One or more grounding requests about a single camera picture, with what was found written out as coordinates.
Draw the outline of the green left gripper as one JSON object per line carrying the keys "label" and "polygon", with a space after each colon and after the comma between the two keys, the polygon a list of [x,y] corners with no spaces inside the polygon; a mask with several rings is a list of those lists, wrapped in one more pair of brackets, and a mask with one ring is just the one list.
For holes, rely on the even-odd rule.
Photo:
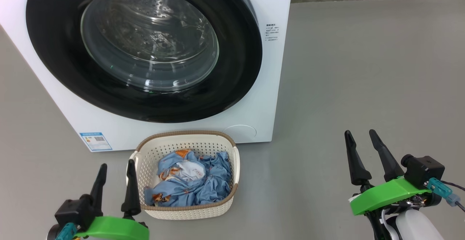
{"label": "green left gripper", "polygon": [[[106,163],[101,164],[90,193],[94,211],[102,211],[103,187],[106,184],[107,168]],[[87,231],[78,232],[75,237],[89,236],[108,240],[149,240],[149,229],[133,220],[134,216],[141,213],[137,172],[133,159],[128,161],[126,178],[128,179],[126,196],[121,206],[121,211],[124,214],[123,218],[112,216],[96,217]]]}

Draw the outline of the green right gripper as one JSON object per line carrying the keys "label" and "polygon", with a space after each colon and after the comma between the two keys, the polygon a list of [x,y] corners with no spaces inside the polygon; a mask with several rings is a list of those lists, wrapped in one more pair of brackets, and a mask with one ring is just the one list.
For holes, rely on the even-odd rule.
{"label": "green right gripper", "polygon": [[369,180],[372,179],[371,173],[367,171],[356,150],[356,142],[352,133],[347,130],[344,132],[345,146],[347,149],[347,159],[350,171],[352,185],[368,187],[353,198],[350,207],[353,215],[363,215],[366,212],[388,206],[390,204],[407,200],[417,194],[430,194],[427,197],[425,206],[438,205],[442,198],[433,194],[427,189],[417,189],[414,185],[405,180],[402,176],[405,172],[395,160],[387,146],[382,142],[379,135],[374,129],[369,130],[369,135],[374,149],[377,151],[385,172],[385,183],[371,187]]}

